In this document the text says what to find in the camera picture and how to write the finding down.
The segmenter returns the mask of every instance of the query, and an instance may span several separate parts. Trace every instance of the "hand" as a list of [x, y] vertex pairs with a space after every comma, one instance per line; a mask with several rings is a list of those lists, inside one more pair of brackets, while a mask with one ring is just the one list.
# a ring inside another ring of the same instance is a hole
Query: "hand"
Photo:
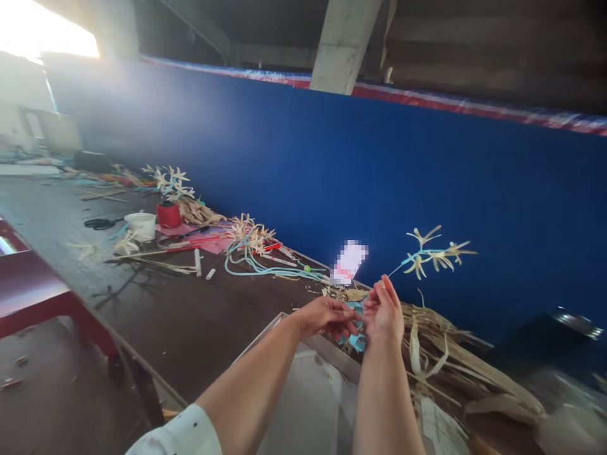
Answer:
[[400, 346], [405, 332], [405, 322], [400, 308], [400, 300], [390, 278], [386, 275], [369, 292], [363, 304], [363, 321], [367, 340], [373, 344], [379, 341], [395, 342]]
[[302, 338], [325, 332], [335, 339], [339, 339], [340, 334], [346, 337], [350, 334], [357, 335], [359, 332], [354, 325], [354, 320], [362, 319], [356, 311], [341, 300], [329, 297], [318, 297], [289, 317], [299, 324]]

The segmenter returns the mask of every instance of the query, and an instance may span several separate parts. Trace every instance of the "floor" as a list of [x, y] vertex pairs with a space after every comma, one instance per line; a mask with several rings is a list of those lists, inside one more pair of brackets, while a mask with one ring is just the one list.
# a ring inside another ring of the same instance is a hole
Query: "floor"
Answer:
[[68, 318], [0, 339], [0, 381], [8, 379], [23, 382], [0, 389], [1, 454], [124, 454], [148, 430], [125, 376], [108, 374]]

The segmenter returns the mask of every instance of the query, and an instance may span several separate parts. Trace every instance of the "wooden stick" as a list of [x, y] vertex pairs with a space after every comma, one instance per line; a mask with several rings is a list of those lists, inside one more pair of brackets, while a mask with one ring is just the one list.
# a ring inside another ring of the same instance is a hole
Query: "wooden stick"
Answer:
[[124, 200], [124, 199], [119, 199], [119, 198], [113, 198], [113, 197], [110, 197], [110, 196], [109, 196], [110, 194], [120, 194], [120, 193], [126, 193], [126, 190], [120, 190], [120, 191], [119, 191], [119, 192], [117, 192], [117, 193], [108, 193], [108, 194], [105, 194], [105, 195], [102, 195], [102, 194], [99, 194], [99, 193], [93, 193], [92, 191], [80, 190], [80, 189], [76, 189], [75, 191], [79, 191], [79, 192], [81, 192], [81, 193], [87, 193], [87, 194], [90, 194], [90, 195], [93, 195], [93, 196], [94, 196], [94, 197], [90, 197], [90, 196], [89, 196], [89, 197], [86, 197], [86, 199], [85, 199], [85, 198], [81, 198], [80, 200], [91, 200], [91, 199], [104, 198], [104, 199], [115, 200], [115, 201], [118, 201], [118, 202], [126, 202], [126, 203], [128, 203], [128, 201], [127, 201], [127, 200]]
[[160, 250], [160, 251], [157, 251], [157, 252], [136, 253], [136, 254], [133, 254], [133, 255], [125, 255], [125, 256], [113, 256], [112, 260], [114, 260], [114, 259], [129, 259], [129, 258], [133, 258], [133, 257], [149, 256], [149, 255], [160, 254], [160, 253], [175, 253], [175, 251]]
[[451, 398], [449, 395], [447, 395], [447, 394], [446, 394], [446, 393], [444, 393], [444, 392], [441, 392], [439, 389], [437, 389], [437, 388], [436, 388], [436, 387], [434, 387], [433, 385], [428, 384], [428, 382], [427, 382], [427, 381], [420, 380], [419, 378], [415, 377], [415, 375], [414, 375], [414, 374], [409, 373], [409, 372], [408, 372], [406, 369], [405, 369], [405, 372], [406, 372], [406, 373], [407, 373], [409, 376], [411, 376], [413, 379], [415, 379], [416, 381], [421, 382], [422, 384], [424, 384], [426, 387], [428, 387], [428, 389], [430, 389], [430, 390], [432, 390], [432, 391], [434, 391], [434, 392], [438, 393], [440, 396], [442, 396], [443, 398], [446, 398], [447, 400], [451, 401], [453, 404], [455, 404], [455, 405], [459, 406], [460, 408], [462, 407], [462, 405], [461, 405], [461, 404], [460, 404], [458, 401], [455, 401], [455, 400], [454, 400], [453, 398]]
[[92, 196], [84, 196], [84, 197], [82, 197], [82, 200], [91, 200], [91, 199], [97, 199], [100, 197], [116, 196], [117, 194], [121, 194], [121, 193], [126, 193], [126, 190], [121, 190], [121, 189], [113, 190], [113, 191], [110, 191], [109, 193], [103, 194], [103, 196], [98, 193], [91, 193], [91, 194], [93, 194]]

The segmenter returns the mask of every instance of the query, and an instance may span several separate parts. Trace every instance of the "sleeve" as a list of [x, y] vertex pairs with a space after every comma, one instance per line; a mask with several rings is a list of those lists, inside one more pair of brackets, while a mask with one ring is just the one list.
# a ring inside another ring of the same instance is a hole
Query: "sleeve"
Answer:
[[219, 438], [207, 413], [191, 404], [161, 428], [134, 443], [126, 455], [222, 455]]

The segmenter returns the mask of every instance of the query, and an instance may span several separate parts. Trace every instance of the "brown table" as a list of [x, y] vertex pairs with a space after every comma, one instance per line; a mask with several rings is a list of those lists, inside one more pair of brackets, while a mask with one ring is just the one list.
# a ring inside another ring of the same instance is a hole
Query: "brown table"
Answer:
[[[279, 312], [290, 313], [313, 299], [306, 286], [316, 291], [322, 288], [306, 279], [232, 276], [224, 269], [224, 255], [205, 251], [202, 278], [170, 274], [141, 263], [105, 264], [101, 257], [79, 260], [82, 250], [69, 243], [103, 242], [122, 225], [94, 231], [85, 228], [84, 221], [122, 217], [141, 209], [154, 213], [159, 198], [129, 190], [117, 196], [128, 203], [84, 202], [75, 191], [78, 188], [82, 187], [70, 182], [2, 177], [0, 214], [183, 405], [219, 377]], [[193, 265], [193, 252], [154, 259]], [[207, 281], [204, 271], [212, 267], [215, 275]]]

